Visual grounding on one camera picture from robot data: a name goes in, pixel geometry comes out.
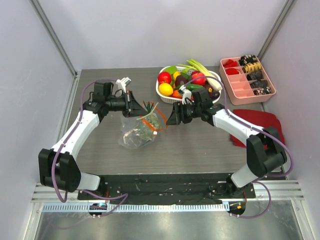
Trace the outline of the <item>pink divided organizer tray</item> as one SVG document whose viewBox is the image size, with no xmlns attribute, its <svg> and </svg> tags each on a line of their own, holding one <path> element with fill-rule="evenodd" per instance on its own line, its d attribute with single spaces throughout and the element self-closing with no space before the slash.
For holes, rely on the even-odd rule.
<svg viewBox="0 0 320 240">
<path fill-rule="evenodd" d="M 261 69 L 262 80 L 266 81 L 267 94 L 258 94 L 258 87 L 252 87 L 257 80 L 247 77 L 239 63 L 240 57 L 223 58 L 220 60 L 219 73 L 232 104 L 239 106 L 253 103 L 264 103 L 276 94 L 276 88 L 264 68 Z"/>
</svg>

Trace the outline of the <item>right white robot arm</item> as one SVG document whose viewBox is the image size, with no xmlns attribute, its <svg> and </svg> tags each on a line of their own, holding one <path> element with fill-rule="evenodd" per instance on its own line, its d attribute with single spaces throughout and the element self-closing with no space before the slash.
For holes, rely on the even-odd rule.
<svg viewBox="0 0 320 240">
<path fill-rule="evenodd" d="M 238 197 L 249 184 L 287 162 L 285 146 L 276 128 L 257 126 L 234 115 L 222 104 L 213 104 L 205 88 L 185 92 L 183 101 L 173 104 L 166 124 L 188 124 L 195 118 L 226 131 L 246 147 L 245 165 L 226 179 L 225 190 L 230 197 Z"/>
</svg>

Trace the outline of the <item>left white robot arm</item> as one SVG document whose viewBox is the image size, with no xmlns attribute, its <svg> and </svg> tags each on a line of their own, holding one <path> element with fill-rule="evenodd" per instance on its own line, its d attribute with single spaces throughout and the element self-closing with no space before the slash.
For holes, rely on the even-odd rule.
<svg viewBox="0 0 320 240">
<path fill-rule="evenodd" d="M 89 99 L 80 98 L 79 113 L 64 136 L 50 149 L 38 154 L 39 177 L 43 186 L 73 193 L 88 190 L 100 200 L 107 192 L 98 175 L 81 172 L 77 156 L 92 131 L 109 112 L 121 112 L 126 118 L 146 115 L 147 111 L 137 102 L 133 92 L 126 87 L 129 77 L 118 80 L 97 80 L 91 83 Z"/>
</svg>

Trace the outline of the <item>purple eggplant toy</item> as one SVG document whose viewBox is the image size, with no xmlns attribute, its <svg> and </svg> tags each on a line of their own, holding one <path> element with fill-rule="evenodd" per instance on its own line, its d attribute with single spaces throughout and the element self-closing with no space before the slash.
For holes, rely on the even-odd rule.
<svg viewBox="0 0 320 240">
<path fill-rule="evenodd" d="M 216 91 L 216 90 L 212 90 L 212 91 L 208 91 L 209 93 L 209 96 L 212 100 L 216 100 L 220 97 L 220 92 L 219 91 Z"/>
</svg>

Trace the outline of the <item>orange carrot toy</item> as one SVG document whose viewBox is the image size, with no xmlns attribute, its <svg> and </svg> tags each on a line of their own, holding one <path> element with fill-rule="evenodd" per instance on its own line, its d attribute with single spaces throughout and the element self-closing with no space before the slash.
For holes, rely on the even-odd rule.
<svg viewBox="0 0 320 240">
<path fill-rule="evenodd" d="M 176 99 L 182 99 L 182 95 L 179 93 L 178 90 L 174 90 L 172 95 L 171 95 L 172 98 L 176 98 Z"/>
</svg>

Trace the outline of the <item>yellow lemon toy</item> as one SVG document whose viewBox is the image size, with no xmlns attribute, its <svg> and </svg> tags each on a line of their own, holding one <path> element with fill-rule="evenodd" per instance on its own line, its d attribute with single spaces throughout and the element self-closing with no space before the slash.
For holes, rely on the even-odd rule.
<svg viewBox="0 0 320 240">
<path fill-rule="evenodd" d="M 173 87 L 168 83 L 162 83 L 158 86 L 158 91 L 161 95 L 169 97 L 173 94 Z"/>
</svg>

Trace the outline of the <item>white plastic basket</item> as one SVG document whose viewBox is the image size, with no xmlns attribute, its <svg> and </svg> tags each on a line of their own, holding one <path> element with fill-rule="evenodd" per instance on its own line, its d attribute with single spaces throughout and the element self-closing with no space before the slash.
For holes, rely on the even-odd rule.
<svg viewBox="0 0 320 240">
<path fill-rule="evenodd" d="M 162 72 L 166 72 L 166 69 L 169 68 L 171 66 L 165 66 L 164 68 L 162 68 L 159 72 L 162 73 Z M 183 70 L 187 69 L 187 67 L 183 67 L 183 66 L 175 66 L 177 71 L 178 72 L 183 72 Z M 187 75 L 191 75 L 191 73 L 193 72 L 194 70 L 190 69 L 186 72 Z M 219 74 L 217 74 L 216 72 L 214 71 L 211 71 L 209 70 L 210 74 L 212 74 L 215 78 L 217 78 L 220 82 L 222 82 L 221 80 L 221 77 L 219 76 Z M 182 99 L 181 98 L 176 98 L 176 97 L 171 97 L 171 96 L 165 96 L 163 94 L 160 93 L 159 91 L 159 81 L 156 80 L 156 84 L 155 84 L 155 90 L 156 90 L 156 93 L 160 96 L 161 100 L 167 104 L 173 104 L 174 102 L 181 102 Z M 212 101 L 213 104 L 217 103 L 219 101 L 219 99 L 221 98 L 221 96 L 219 96 L 217 99 L 214 99 Z"/>
</svg>

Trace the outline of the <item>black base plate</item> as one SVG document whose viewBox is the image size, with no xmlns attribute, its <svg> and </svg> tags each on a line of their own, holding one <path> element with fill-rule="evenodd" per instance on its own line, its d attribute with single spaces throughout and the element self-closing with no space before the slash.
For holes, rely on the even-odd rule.
<svg viewBox="0 0 320 240">
<path fill-rule="evenodd" d="M 237 189 L 229 173 L 103 175 L 96 195 L 127 194 L 126 205 L 210 205 L 226 199 L 254 199 L 253 184 Z"/>
</svg>

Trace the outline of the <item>red apple toy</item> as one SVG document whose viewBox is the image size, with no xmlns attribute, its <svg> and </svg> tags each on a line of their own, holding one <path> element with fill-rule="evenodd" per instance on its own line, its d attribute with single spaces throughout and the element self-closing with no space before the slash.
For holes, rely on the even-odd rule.
<svg viewBox="0 0 320 240">
<path fill-rule="evenodd" d="M 159 84 L 163 84 L 163 83 L 170 84 L 172 82 L 172 76 L 169 72 L 163 71 L 159 73 L 157 77 L 157 81 Z"/>
</svg>

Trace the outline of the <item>white corn toy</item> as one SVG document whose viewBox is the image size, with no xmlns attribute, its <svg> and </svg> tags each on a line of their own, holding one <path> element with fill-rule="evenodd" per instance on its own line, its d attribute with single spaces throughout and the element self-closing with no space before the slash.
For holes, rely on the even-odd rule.
<svg viewBox="0 0 320 240">
<path fill-rule="evenodd" d="M 188 65 L 178 64 L 181 67 L 197 70 L 200 73 L 204 74 L 206 81 L 213 87 L 216 91 L 221 91 L 223 89 L 223 84 L 218 76 L 215 76 L 211 73 L 202 63 L 197 60 L 190 58 L 187 60 Z"/>
</svg>

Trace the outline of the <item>green lime toy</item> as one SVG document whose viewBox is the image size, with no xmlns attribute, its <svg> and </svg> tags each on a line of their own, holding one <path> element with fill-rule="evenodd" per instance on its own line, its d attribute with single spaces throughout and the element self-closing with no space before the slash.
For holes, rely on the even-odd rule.
<svg viewBox="0 0 320 240">
<path fill-rule="evenodd" d="M 170 75 L 173 75 L 178 70 L 176 66 L 172 65 L 172 66 L 166 67 L 163 71 L 169 73 Z"/>
</svg>

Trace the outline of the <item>green cucumber toy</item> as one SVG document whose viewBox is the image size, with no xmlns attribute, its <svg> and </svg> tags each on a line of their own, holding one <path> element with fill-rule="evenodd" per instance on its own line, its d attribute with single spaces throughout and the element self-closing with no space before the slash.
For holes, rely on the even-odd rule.
<svg viewBox="0 0 320 240">
<path fill-rule="evenodd" d="M 176 86 L 176 87 L 174 88 L 174 90 L 178 90 L 181 86 L 182 86 L 182 84 Z M 188 85 L 186 86 L 186 88 L 187 88 L 189 91 L 193 91 L 193 90 L 201 89 L 201 88 L 204 88 L 204 87 L 203 87 L 202 85 L 190 83 L 190 84 L 188 84 Z"/>
</svg>

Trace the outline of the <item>green melon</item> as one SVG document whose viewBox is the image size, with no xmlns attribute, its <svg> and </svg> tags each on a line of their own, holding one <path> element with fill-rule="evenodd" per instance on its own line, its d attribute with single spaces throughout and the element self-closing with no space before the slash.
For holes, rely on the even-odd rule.
<svg viewBox="0 0 320 240">
<path fill-rule="evenodd" d="M 134 134 L 139 141 L 139 147 L 152 143 L 161 129 L 160 120 L 155 114 L 138 118 L 136 123 Z"/>
</svg>

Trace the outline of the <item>red folded cloth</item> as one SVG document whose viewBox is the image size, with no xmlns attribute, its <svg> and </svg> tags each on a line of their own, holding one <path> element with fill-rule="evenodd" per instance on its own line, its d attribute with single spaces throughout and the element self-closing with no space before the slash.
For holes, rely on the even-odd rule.
<svg viewBox="0 0 320 240">
<path fill-rule="evenodd" d="M 235 109 L 233 113 L 238 117 L 255 124 L 257 126 L 261 126 L 263 128 L 273 127 L 277 129 L 280 140 L 283 144 L 285 144 L 285 138 L 282 133 L 282 125 L 278 118 L 269 112 L 252 110 L 252 109 Z"/>
</svg>

